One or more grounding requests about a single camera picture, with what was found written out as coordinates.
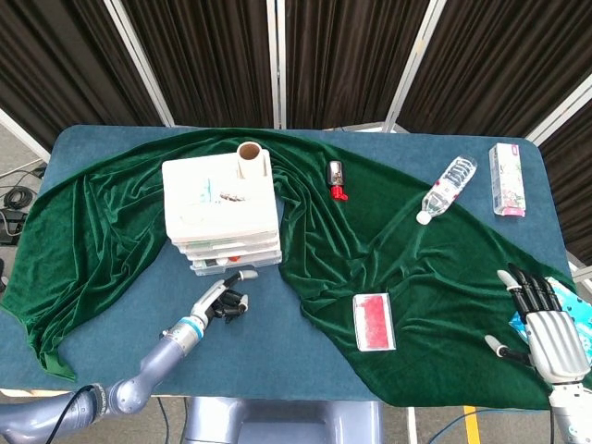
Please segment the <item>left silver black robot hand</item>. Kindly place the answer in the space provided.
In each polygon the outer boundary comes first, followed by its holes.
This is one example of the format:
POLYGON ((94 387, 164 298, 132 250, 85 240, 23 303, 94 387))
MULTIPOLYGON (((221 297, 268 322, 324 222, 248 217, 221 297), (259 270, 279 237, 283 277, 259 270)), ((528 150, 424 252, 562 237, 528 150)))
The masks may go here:
POLYGON ((248 311, 249 296, 235 291, 232 287, 244 280, 258 278, 254 270, 240 270, 234 275, 218 280, 210 287, 191 308, 191 316, 199 319, 208 327, 215 319, 225 319, 228 324, 233 319, 248 311))

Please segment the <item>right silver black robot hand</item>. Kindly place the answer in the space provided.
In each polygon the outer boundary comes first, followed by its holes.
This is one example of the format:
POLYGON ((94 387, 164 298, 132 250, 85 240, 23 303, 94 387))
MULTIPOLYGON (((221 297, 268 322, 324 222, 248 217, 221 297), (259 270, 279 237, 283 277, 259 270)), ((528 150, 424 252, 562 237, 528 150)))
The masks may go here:
POLYGON ((562 309, 549 282, 514 264, 507 270, 499 269, 497 276, 523 322, 529 352, 513 351, 492 335, 485 336, 488 347, 501 359, 535 368, 550 385, 582 382, 590 364, 574 321, 562 309))

